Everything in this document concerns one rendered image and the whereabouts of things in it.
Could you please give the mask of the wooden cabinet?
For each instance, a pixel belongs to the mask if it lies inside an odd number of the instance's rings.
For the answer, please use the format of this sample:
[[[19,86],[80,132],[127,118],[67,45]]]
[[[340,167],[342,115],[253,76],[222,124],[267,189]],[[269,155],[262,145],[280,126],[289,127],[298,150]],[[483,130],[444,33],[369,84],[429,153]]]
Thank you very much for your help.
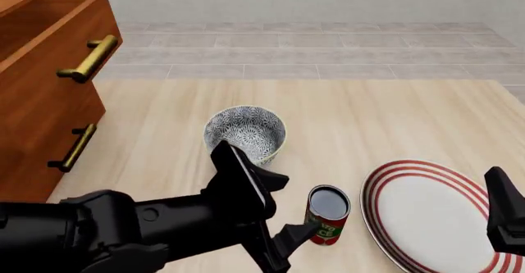
[[[71,171],[121,43],[109,0],[0,0],[0,201],[44,202]]]

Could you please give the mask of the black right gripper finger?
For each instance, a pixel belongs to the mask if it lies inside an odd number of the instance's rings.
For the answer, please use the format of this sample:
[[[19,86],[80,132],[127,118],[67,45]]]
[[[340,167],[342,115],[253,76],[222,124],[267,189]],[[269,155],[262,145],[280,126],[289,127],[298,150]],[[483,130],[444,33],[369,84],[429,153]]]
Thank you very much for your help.
[[[525,227],[525,197],[499,166],[484,175],[489,198],[488,227]]]

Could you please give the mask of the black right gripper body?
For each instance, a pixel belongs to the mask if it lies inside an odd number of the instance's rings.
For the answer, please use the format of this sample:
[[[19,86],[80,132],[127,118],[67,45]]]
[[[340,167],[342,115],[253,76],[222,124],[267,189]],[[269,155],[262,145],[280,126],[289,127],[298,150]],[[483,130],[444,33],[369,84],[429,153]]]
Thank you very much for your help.
[[[487,237],[497,253],[525,253],[525,223],[487,225]]]

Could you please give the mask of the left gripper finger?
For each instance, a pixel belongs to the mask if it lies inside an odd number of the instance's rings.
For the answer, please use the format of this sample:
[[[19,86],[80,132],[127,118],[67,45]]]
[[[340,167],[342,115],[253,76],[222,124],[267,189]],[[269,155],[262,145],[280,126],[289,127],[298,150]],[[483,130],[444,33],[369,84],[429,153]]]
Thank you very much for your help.
[[[285,188],[290,180],[289,176],[277,174],[262,168],[256,169],[256,176],[267,191],[280,191]]]
[[[320,227],[319,221],[311,221],[302,225],[286,224],[272,238],[272,242],[279,255],[292,255],[297,248],[316,235]]]

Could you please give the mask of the blue patterned white bowl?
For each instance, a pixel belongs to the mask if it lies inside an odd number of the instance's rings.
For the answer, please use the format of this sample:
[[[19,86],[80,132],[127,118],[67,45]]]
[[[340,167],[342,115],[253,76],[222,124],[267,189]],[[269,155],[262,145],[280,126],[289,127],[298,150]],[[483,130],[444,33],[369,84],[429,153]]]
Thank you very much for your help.
[[[282,149],[286,127],[281,118],[264,107],[228,107],[211,117],[203,141],[211,152],[222,140],[241,149],[256,166],[270,164]]]

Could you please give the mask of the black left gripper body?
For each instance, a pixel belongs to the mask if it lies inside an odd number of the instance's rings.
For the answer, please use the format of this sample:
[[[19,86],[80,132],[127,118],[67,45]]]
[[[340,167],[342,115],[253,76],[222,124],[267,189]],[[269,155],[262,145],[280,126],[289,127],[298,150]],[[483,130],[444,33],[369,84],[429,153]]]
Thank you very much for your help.
[[[276,213],[276,203],[256,176],[252,164],[237,147],[223,140],[212,150],[217,169],[201,194],[210,203],[218,235],[243,245],[263,273],[286,273],[290,263],[279,255],[266,221]]]

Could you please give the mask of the closed wooden drawer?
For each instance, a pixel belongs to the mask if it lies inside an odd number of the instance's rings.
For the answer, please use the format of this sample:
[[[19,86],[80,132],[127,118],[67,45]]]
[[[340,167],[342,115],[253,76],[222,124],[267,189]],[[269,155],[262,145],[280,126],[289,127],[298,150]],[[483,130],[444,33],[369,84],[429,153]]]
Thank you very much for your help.
[[[30,159],[30,170],[26,172],[22,198],[29,202],[45,202],[63,175],[58,169],[49,168],[50,161],[60,161],[71,149],[76,135],[71,130],[97,124],[105,113],[105,107],[94,85],[89,84],[83,93],[74,93],[66,98],[66,109],[57,118],[44,144],[37,148]]]

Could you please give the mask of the red tomato sauce tin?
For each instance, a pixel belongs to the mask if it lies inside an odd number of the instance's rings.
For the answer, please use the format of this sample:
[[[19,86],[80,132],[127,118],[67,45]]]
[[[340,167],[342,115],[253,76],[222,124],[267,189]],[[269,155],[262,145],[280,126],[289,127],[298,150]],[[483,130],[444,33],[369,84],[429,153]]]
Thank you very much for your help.
[[[315,186],[308,194],[304,223],[316,221],[320,227],[310,240],[317,245],[336,243],[350,211],[350,200],[341,189],[329,184]]]

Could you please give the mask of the white plate with red rings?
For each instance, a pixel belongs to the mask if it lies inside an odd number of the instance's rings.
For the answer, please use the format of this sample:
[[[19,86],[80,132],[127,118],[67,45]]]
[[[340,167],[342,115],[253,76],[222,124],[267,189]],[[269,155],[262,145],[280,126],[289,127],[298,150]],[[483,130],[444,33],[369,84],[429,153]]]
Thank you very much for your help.
[[[434,162],[387,162],[366,177],[363,220],[405,273],[525,273],[525,257],[497,253],[486,235],[487,191]]]

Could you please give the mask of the open wooden drawer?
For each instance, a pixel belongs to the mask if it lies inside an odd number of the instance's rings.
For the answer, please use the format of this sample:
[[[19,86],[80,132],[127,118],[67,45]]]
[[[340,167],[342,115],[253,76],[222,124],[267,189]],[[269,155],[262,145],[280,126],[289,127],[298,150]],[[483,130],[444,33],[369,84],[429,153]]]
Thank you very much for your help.
[[[43,144],[62,102],[87,83],[58,78],[90,53],[86,44],[121,32],[109,0],[34,0],[0,18],[0,146],[30,151]]]

